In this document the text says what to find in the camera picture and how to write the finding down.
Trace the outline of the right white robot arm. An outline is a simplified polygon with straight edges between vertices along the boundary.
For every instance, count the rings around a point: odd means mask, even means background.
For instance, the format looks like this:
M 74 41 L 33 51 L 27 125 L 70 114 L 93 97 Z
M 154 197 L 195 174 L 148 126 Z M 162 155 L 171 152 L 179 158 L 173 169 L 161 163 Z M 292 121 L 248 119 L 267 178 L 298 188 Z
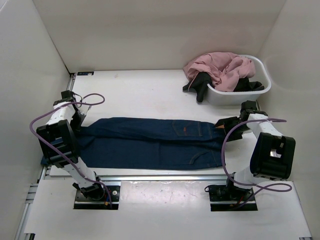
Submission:
M 241 104 L 238 117 L 223 118 L 215 126 L 225 133 L 221 162 L 226 167 L 225 145 L 227 142 L 240 140 L 246 131 L 256 137 L 256 144 L 245 169 L 227 174 L 225 186 L 213 186 L 212 191 L 217 197 L 226 196 L 236 200 L 246 194 L 252 187 L 259 187 L 262 182 L 287 180 L 291 175 L 296 141 L 280 133 L 274 123 L 281 119 L 271 118 L 257 108 L 254 101 L 247 100 Z

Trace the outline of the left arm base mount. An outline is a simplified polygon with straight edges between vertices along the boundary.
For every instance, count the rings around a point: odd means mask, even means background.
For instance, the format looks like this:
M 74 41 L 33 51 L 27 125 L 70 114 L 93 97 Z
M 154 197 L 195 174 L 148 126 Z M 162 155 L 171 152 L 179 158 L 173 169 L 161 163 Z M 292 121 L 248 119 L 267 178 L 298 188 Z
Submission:
M 104 182 L 108 192 L 96 189 L 90 195 L 85 196 L 77 183 L 72 186 L 76 189 L 73 208 L 75 210 L 118 210 L 121 196 L 120 182 Z

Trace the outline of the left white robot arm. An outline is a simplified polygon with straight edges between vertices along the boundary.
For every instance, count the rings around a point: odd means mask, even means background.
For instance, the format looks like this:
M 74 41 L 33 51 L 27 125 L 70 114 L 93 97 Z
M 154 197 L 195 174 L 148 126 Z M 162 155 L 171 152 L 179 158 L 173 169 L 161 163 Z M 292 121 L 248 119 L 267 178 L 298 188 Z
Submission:
M 61 92 L 61 99 L 53 103 L 54 112 L 48 122 L 36 129 L 36 136 L 48 164 L 69 173 L 75 180 L 73 186 L 84 197 L 99 201 L 106 197 L 106 189 L 100 177 L 81 159 L 76 133 L 91 106 L 83 103 L 84 98 L 71 90 Z

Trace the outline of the dark blue denim trousers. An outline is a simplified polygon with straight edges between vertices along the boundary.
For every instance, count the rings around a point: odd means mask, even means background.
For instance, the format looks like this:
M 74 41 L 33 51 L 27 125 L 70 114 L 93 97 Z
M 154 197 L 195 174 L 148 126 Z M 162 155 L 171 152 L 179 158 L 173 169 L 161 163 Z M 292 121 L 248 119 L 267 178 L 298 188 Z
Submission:
M 89 168 L 187 171 L 222 166 L 225 133 L 210 122 L 101 118 L 74 135 Z

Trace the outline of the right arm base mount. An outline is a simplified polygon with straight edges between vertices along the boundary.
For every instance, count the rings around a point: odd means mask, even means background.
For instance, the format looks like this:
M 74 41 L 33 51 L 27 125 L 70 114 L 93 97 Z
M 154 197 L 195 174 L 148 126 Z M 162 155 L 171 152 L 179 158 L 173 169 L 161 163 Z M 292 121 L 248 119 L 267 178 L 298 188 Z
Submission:
M 211 212 L 257 211 L 253 189 L 238 188 L 233 185 L 208 185 L 204 191 L 209 195 Z

